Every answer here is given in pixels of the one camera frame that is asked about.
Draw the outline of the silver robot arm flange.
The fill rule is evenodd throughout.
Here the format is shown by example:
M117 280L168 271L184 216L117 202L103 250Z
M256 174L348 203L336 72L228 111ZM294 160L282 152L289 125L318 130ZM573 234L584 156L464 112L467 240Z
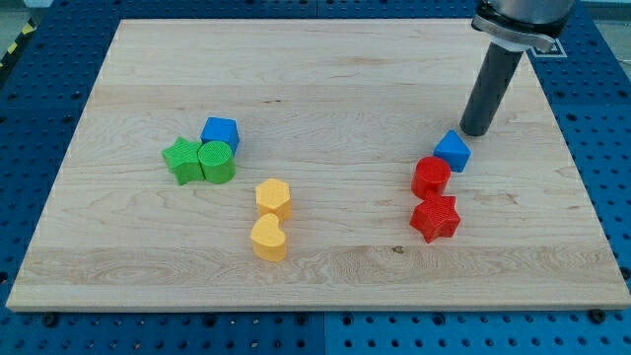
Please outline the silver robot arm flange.
M481 0L471 26L512 52L556 47L574 9L574 0Z

